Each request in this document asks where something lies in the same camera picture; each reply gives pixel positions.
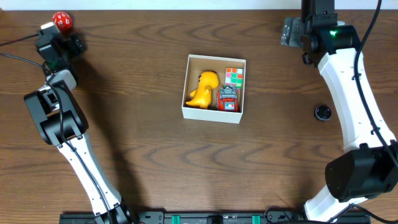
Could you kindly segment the red ball with white letters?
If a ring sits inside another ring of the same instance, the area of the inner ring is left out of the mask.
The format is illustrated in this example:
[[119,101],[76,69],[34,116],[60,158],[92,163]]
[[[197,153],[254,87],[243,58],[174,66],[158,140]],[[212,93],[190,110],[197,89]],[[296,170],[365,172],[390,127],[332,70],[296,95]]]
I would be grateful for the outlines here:
[[56,12],[52,17],[52,21],[60,31],[68,31],[73,26],[72,17],[63,11]]

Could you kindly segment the multicolour puzzle cube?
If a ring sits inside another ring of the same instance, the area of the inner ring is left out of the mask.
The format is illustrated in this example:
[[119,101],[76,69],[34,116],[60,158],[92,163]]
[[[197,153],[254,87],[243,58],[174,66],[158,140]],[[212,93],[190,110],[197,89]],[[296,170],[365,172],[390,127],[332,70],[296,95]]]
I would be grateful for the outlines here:
[[232,86],[240,90],[243,86],[243,71],[244,70],[242,68],[227,67],[225,70],[225,85]]

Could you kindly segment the red grey toy fire truck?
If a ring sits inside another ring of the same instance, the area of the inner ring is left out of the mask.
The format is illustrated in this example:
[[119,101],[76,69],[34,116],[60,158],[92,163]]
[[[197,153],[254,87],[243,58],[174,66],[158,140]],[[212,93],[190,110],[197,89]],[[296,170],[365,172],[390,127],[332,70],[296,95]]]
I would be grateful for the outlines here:
[[238,112],[238,94],[233,86],[225,86],[220,88],[217,93],[217,110]]

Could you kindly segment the orange toy dinosaur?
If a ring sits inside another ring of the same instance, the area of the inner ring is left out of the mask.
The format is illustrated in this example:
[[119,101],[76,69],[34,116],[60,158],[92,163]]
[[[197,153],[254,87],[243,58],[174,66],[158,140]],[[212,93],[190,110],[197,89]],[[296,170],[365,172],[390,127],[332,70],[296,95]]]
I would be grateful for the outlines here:
[[212,102],[212,91],[220,84],[218,75],[212,71],[201,72],[198,76],[198,86],[190,93],[191,100],[185,104],[207,110]]

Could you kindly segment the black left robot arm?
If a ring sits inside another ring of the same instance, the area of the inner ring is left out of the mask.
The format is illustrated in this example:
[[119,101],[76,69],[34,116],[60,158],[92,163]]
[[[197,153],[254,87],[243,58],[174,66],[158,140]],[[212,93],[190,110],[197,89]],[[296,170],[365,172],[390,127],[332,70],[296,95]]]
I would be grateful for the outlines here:
[[40,136],[72,166],[89,197],[95,223],[132,223],[122,196],[98,164],[86,132],[88,121],[72,95],[78,83],[72,60],[85,46],[76,34],[65,37],[55,26],[37,34],[35,46],[44,59],[40,67],[45,84],[24,101]]

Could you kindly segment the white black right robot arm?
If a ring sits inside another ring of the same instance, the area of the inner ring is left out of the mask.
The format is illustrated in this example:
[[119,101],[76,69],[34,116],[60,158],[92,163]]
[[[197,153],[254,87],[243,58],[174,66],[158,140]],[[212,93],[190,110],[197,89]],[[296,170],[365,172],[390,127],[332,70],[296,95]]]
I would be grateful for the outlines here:
[[310,222],[333,222],[397,185],[397,139],[379,111],[363,62],[363,48],[380,9],[378,3],[359,38],[354,26],[338,23],[334,1],[302,1],[303,62],[318,68],[327,84],[345,152],[326,165],[326,185],[305,203]]

